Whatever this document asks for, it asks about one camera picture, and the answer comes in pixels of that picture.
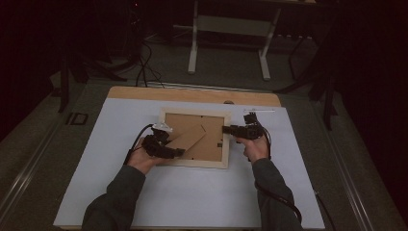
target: person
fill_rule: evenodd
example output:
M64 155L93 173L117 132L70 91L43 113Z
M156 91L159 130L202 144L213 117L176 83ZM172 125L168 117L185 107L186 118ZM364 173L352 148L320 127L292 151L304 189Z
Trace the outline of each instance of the person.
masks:
M269 197L264 190L278 194L293 203L291 189L286 186L279 170L268 158L267 139L261 137L251 141L236 138L245 148L243 155L252 164L258 191L258 205L261 212L262 230L303 230L293 210L278 200ZM136 150L115 179L109 184L107 192L96 199L86 209L82 230L129 230L135 213L136 202L145 181L145 175L157 164L166 159L150 157L141 147L140 139Z

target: floor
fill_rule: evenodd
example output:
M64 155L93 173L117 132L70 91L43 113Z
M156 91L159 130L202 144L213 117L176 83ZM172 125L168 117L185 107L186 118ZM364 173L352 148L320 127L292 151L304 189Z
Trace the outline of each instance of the floor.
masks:
M229 46L225 41L214 44L202 39L196 73L188 74L188 37L186 32L172 44L162 43L154 36L146 42L148 47L142 49L144 58L149 56L149 49L152 51L145 72L149 87L163 84L166 88L271 92L293 83L287 59L295 41L290 38L273 40L268 53L272 80L265 82L256 49ZM315 51L313 42L307 40L296 53L296 71L310 62ZM0 230L61 230L53 226L53 220L109 88L134 86L139 71L140 66L135 66L118 73L129 79L119 83L90 70L87 84L71 82L70 104L64 113L57 113L59 98L49 96L0 143L0 197L3 198ZM51 78L58 85L59 73ZM406 230L341 96L335 95L337 115L331 119L333 130L327 131L321 121L321 102L307 97L309 87L279 97L290 115L312 184L337 230ZM65 124L69 113L88 114L88 122L82 126ZM27 166L29 160L36 165ZM12 185L18 177L24 179L17 182L23 191L6 204L4 199L10 201L8 193L15 192ZM325 230L334 230L322 204L319 206Z

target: desk leg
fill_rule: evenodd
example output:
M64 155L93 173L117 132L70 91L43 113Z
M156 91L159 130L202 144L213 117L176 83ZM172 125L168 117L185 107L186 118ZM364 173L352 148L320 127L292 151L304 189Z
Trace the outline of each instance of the desk leg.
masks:
M198 18L198 1L194 2L194 18L192 20L192 45L190 52L190 61L189 61L189 74L195 73L195 64L197 62L197 18Z
M270 27L269 27L269 30L268 30L267 40L265 42L265 46L264 46L264 48L262 50L259 51L259 61L261 63L262 76L264 77L265 81L270 80L268 61L267 61L267 53L268 53L268 50L269 50L270 42L272 41L272 38L273 38L273 33L275 32L276 23L278 22L280 12L281 12L281 9L276 10L273 21L270 22Z

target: dark floor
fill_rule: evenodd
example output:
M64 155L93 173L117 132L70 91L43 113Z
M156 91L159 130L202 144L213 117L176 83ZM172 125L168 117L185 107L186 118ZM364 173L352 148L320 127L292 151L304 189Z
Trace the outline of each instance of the dark floor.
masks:
M275 38L272 42L268 54L272 75L269 82L262 80L256 50L201 45L198 48L196 73L189 75L190 49L184 45L182 38L172 45L158 42L147 44L152 49L149 61L152 71L146 71L146 78L155 80L161 76L160 80L167 88L188 85L191 88L199 86L271 92L293 83L287 59L295 41L289 38ZM310 62L315 51L313 42L307 40L294 58L296 71L301 71ZM145 58L148 53L148 48L144 47ZM126 83L112 82L90 71L92 77L86 85L71 85L73 98L65 114L57 113L59 98L47 97L0 143L1 198L6 197L14 178L33 154L41 150L43 153L38 159L38 167L32 171L32 177L28 177L25 193L17 198L0 229L61 230L52 223L109 88L135 85L139 70L137 66L120 73L120 76L129 79ZM148 85L160 86L153 82ZM329 132L321 121L321 103L308 99L308 89L304 87L279 97L282 106L288 110L311 182L337 230L406 230L370 160L370 154L343 107L341 96L336 94L334 107L338 115L332 116L333 131ZM69 112L89 114L87 124L65 125ZM50 142L38 150L38 144L56 126L58 129L51 134ZM326 230L333 230L328 216L322 207L320 209Z

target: hand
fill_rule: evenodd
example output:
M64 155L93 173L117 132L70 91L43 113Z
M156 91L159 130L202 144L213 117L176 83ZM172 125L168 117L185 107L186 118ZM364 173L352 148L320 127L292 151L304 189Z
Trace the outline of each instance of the hand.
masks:
M254 141L244 138L235 138L235 140L245 145L243 155L249 158L252 165L259 159L269 157L268 142L265 136L261 136Z
M131 166L141 171L143 174L147 174L149 170L155 165L165 163L169 159L163 159L158 157L151 157L147 154L146 150L141 147L143 143L143 138L140 138L138 145L135 147L135 151L132 152L129 161L126 163L127 166Z

